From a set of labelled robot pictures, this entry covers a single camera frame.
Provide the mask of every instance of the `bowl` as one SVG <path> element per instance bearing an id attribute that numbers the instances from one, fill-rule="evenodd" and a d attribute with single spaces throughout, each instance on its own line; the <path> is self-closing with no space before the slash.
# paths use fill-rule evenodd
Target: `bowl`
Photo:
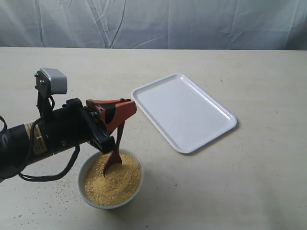
<path id="1" fill-rule="evenodd" d="M 125 200 L 124 202 L 114 205 L 114 206 L 104 206 L 104 205 L 98 205 L 95 204 L 94 202 L 92 202 L 86 195 L 85 191 L 84 191 L 84 181 L 86 179 L 86 175 L 88 173 L 88 171 L 90 170 L 90 168 L 92 167 L 92 165 L 94 164 L 94 162 L 98 159 L 98 157 L 101 155 L 101 152 L 97 152 L 95 154 L 93 154 L 92 156 L 90 156 L 88 159 L 86 159 L 86 161 L 83 163 L 83 165 L 81 166 L 79 173 L 78 173 L 78 177 L 77 177 L 77 187 L 78 187 L 78 191 L 80 196 L 82 197 L 82 199 L 84 200 L 85 203 L 87 203 L 88 205 L 98 208 L 98 209 L 115 209 L 118 207 L 121 207 L 125 204 L 127 204 L 128 202 L 130 202 L 139 192 L 142 184 L 143 184 L 143 180 L 144 180 L 144 168 L 143 168 L 143 164 L 141 162 L 141 160 L 134 154 L 132 154 L 131 152 L 127 152 L 127 151 L 119 151 L 122 154 L 126 154 L 130 157 L 132 157 L 132 159 L 134 160 L 134 162 L 136 162 L 136 164 L 139 166 L 140 171 L 141 171 L 141 178 L 140 178 L 140 183 L 139 186 L 137 188 L 137 190 L 134 192 L 134 194 L 127 200 Z"/>

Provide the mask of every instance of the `white table surface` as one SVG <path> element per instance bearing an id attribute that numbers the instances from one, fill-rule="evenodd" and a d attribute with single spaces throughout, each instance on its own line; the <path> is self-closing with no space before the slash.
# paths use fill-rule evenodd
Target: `white table surface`
<path id="1" fill-rule="evenodd" d="M 121 142 L 146 170 L 131 203 L 104 211 L 81 200 L 76 175 L 95 152 L 83 144 L 59 181 L 0 184 L 1 229 L 307 229 L 307 52 L 0 48 L 0 115 L 9 127 L 38 118 L 33 75 L 41 67 L 68 77 L 56 108 L 74 97 L 130 98 L 133 89 L 181 72 L 234 113 L 239 127 L 186 156 L 139 109 Z M 58 173 L 71 153 L 24 172 Z"/>

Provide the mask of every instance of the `sticker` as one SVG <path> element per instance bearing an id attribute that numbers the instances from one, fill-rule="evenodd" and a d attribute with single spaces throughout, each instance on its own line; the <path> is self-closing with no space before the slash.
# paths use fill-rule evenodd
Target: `sticker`
<path id="1" fill-rule="evenodd" d="M 30 140 L 30 130 L 31 130 L 33 123 L 34 123 L 34 121 L 24 125 L 25 130 L 28 134 L 29 140 Z M 42 135 L 38 125 L 36 125 L 35 129 L 34 129 L 33 151 L 34 151 L 35 155 L 39 155 L 39 154 L 47 151 L 45 141 L 43 139 L 43 135 Z"/>

